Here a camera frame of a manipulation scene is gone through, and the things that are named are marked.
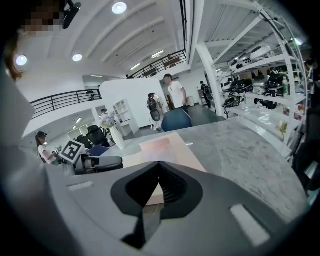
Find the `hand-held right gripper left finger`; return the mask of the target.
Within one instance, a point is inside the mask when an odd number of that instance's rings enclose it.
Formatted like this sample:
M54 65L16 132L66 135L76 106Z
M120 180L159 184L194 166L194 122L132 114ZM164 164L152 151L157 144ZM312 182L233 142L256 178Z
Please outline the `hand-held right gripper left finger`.
M158 256L159 242L150 240L142 248L130 245L142 238L139 216L123 213L112 196L134 210L139 207L127 194L112 192L113 185L149 170L157 162L147 162L109 172L64 176L52 172L52 194L65 225L75 240L78 256Z

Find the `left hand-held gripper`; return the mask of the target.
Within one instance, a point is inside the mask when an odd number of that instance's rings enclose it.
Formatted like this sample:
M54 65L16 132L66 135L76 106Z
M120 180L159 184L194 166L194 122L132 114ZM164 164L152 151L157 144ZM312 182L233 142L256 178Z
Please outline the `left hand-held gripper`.
M98 169L95 156L85 149L85 145L75 140L70 140L58 153L62 162L71 169L73 175L87 175L99 172L109 172L124 168L123 158L120 156L99 157Z

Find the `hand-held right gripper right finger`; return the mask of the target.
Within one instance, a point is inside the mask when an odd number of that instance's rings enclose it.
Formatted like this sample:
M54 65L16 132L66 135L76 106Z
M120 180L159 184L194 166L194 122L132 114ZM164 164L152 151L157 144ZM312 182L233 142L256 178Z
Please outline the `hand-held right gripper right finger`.
M277 213L236 183L178 164L159 167L166 199L150 255L265 256L286 236Z

